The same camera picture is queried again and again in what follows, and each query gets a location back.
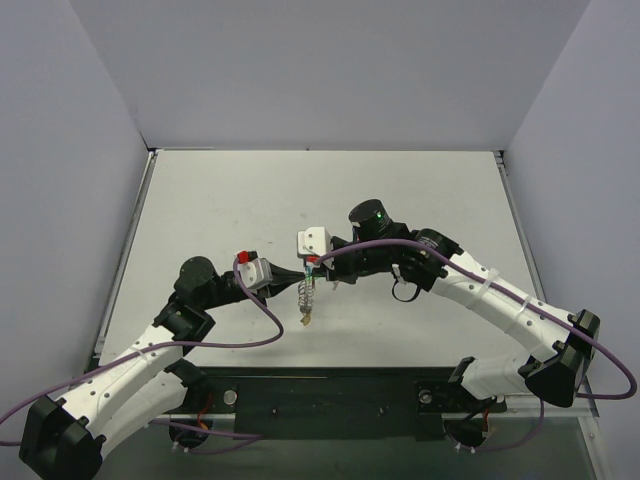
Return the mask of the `large keyring blue handle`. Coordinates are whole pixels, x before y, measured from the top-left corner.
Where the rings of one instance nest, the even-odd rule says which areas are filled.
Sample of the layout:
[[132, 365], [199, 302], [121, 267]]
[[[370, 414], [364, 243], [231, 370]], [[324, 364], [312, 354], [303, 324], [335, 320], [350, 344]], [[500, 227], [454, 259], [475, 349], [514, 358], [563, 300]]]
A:
[[313, 301], [315, 294], [315, 278], [306, 277], [307, 272], [313, 271], [311, 266], [304, 267], [305, 278], [298, 284], [298, 308], [302, 315], [300, 323], [308, 326], [311, 323]]

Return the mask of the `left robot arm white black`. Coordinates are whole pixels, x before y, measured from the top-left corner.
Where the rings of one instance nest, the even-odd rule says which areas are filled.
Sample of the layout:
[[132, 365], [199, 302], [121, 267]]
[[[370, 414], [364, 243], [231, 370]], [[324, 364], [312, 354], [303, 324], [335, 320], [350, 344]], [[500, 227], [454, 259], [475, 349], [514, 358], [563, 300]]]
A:
[[157, 416], [209, 405], [213, 386], [186, 358], [215, 324], [209, 310], [251, 299], [265, 305], [303, 277], [254, 251], [239, 253], [224, 274], [205, 257], [187, 260], [168, 303], [128, 349], [59, 398], [43, 395], [30, 406], [20, 460], [42, 479], [92, 479], [117, 445]]

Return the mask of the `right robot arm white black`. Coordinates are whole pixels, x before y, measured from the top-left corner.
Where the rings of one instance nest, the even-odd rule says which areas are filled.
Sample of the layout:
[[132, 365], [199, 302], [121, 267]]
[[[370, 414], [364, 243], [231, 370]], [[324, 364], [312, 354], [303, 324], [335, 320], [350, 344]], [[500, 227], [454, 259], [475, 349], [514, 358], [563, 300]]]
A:
[[446, 386], [453, 406], [468, 409], [516, 393], [562, 408], [573, 404], [593, 358], [589, 342], [598, 334], [597, 316], [554, 308], [515, 288], [442, 233], [392, 221], [378, 199], [354, 207], [349, 220], [352, 241], [327, 235], [314, 244], [326, 258], [328, 279], [353, 284], [390, 273], [465, 307], [523, 347], [512, 355], [463, 359]]

